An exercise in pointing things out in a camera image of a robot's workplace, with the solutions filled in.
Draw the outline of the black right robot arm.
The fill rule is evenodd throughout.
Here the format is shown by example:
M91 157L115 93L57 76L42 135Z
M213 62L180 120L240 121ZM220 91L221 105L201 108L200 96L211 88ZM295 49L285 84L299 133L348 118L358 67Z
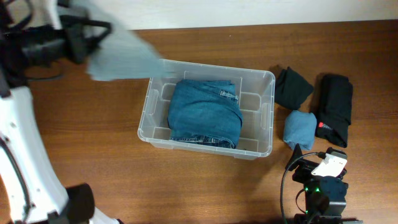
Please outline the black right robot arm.
M329 147L325 152L304 154L299 144L294 146L280 184L280 210L284 223L299 224L349 224L363 223L357 218L343 218L349 184L343 182L348 156L341 150ZM284 183L292 171L292 180L301 183L297 196L304 194L305 207L288 220L284 212Z

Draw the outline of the light blue jeans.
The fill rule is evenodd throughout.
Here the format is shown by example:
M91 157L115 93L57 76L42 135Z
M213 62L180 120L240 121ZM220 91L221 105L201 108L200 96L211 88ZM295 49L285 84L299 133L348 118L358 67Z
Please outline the light blue jeans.
M168 75L158 52L94 1L74 1L90 19L111 24L111 33L88 59L86 72L97 81L160 78Z

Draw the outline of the dark blue jeans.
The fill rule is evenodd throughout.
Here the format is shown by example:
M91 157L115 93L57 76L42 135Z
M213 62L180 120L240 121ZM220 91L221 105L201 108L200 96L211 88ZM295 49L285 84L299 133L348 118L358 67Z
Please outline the dark blue jeans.
M230 80L181 80L167 117L170 140L235 149L243 115L236 85Z

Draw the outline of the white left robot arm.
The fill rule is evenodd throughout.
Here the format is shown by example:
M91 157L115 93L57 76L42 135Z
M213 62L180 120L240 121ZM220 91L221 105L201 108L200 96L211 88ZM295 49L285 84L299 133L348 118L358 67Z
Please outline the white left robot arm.
M1 26L1 178L13 223L114 223L95 206L91 187L64 187L40 136L24 71L61 58L82 63L111 33L111 24L62 16L62 27Z

